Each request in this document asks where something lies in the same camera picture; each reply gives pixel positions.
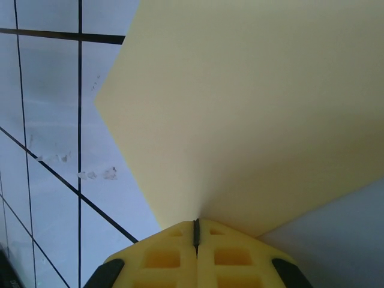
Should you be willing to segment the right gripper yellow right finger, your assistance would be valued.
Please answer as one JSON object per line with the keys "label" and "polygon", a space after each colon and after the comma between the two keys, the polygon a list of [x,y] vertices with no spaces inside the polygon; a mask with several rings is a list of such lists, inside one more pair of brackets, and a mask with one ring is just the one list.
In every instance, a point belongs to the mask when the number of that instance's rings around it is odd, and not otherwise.
{"label": "right gripper yellow right finger", "polygon": [[288,254],[218,222],[194,221],[197,288],[312,288]]}

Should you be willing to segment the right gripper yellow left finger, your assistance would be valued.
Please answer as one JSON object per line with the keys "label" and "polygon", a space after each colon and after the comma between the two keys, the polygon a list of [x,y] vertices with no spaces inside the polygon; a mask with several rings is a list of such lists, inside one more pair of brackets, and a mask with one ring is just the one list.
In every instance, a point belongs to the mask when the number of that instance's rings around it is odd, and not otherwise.
{"label": "right gripper yellow left finger", "polygon": [[112,254],[83,288],[197,288],[194,222],[183,221]]}

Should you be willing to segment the yellow cloth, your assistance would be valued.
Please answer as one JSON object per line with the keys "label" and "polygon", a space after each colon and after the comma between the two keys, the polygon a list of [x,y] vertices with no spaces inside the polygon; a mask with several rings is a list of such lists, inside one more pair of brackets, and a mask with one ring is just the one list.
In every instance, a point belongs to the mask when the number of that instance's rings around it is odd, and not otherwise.
{"label": "yellow cloth", "polygon": [[141,0],[94,103],[162,228],[259,236],[384,177],[384,0]]}

